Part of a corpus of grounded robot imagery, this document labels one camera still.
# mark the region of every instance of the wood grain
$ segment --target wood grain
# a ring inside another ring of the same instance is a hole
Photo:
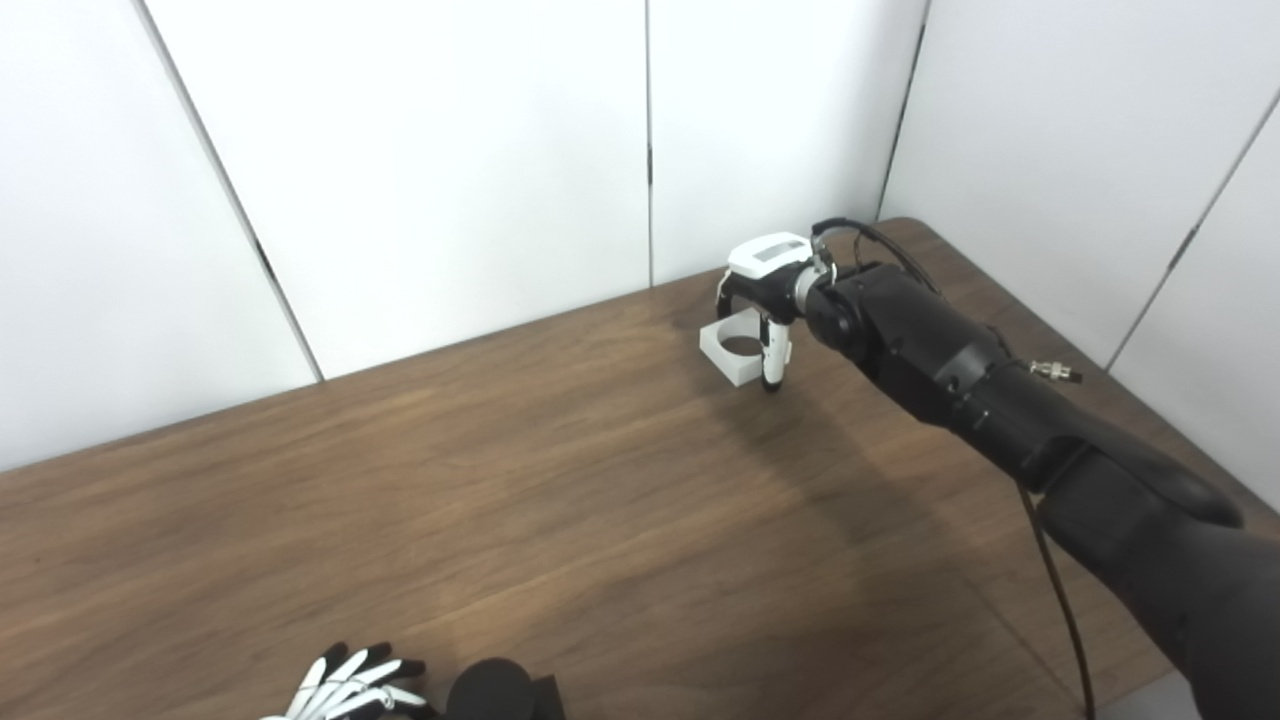
[[[1280,533],[927,227],[884,229]],[[804,331],[782,392],[731,388],[696,347],[714,282],[0,475],[0,717],[259,717],[337,639],[425,659],[436,700],[513,657],[573,720],[1075,716],[1010,482]],[[1101,698],[1166,671],[1060,562]]]

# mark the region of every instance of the cable connector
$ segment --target cable connector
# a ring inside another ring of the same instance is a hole
[[[1056,360],[1053,363],[1037,363],[1032,360],[1027,364],[1027,369],[1030,370],[1033,375],[1039,375],[1047,380],[1069,382],[1075,384],[1084,382],[1084,375]]]

